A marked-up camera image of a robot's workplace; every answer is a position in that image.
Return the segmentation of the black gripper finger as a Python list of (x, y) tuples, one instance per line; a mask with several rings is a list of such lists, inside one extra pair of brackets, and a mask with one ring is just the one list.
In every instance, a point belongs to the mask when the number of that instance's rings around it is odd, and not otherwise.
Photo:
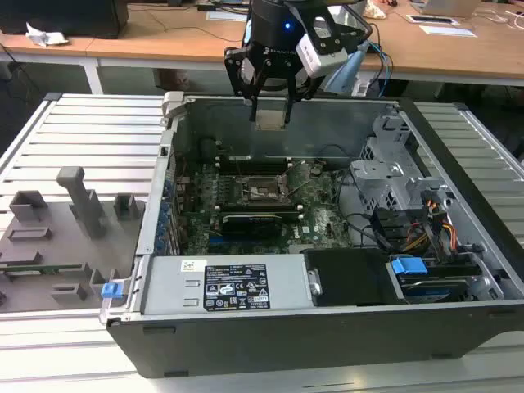
[[(242, 78), (244, 61), (249, 61), (254, 68), (254, 74), (249, 83)], [(224, 50), (224, 65), (234, 94), (251, 102), (249, 121), (255, 122), (258, 97), (269, 77), (271, 60), (263, 54), (261, 47), (256, 45), (248, 45), (242, 48), (227, 47)]]
[(318, 90), (318, 79), (306, 75), (305, 82), (298, 86), (296, 74), (304, 69), (304, 66), (298, 56), (295, 56), (287, 63), (287, 99), (285, 105), (284, 123), (288, 124), (291, 120), (291, 111), (296, 102), (310, 100)]

